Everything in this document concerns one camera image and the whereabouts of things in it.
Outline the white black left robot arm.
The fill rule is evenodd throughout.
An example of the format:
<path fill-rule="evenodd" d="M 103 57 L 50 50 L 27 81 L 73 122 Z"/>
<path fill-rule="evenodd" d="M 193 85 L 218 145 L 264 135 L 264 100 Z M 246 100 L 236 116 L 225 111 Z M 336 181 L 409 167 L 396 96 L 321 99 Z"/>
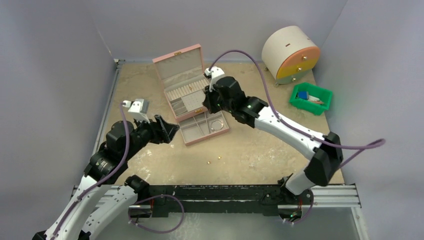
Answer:
<path fill-rule="evenodd" d="M 123 119 L 112 125 L 62 214 L 47 230 L 37 232 L 34 240 L 94 240 L 130 204 L 142 205 L 151 198 L 150 185 L 133 175 L 114 196 L 97 206 L 136 153 L 149 143 L 169 144 L 180 129 L 160 115 L 154 118 L 135 124 Z"/>

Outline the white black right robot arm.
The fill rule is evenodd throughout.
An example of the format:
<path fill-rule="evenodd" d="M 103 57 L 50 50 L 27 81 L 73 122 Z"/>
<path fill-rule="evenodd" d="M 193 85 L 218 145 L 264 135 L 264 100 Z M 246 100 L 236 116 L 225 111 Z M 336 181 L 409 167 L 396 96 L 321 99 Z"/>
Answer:
<path fill-rule="evenodd" d="M 337 134 L 315 132 L 274 113 L 264 100 L 245 95 L 232 76 L 224 76 L 212 86 L 206 86 L 203 105 L 210 113 L 228 112 L 237 122 L 273 135 L 309 161 L 303 170 L 289 176 L 282 184 L 280 196 L 288 204 L 294 203 L 311 187 L 327 186 L 341 165 L 342 152 L 332 146 L 340 143 Z"/>

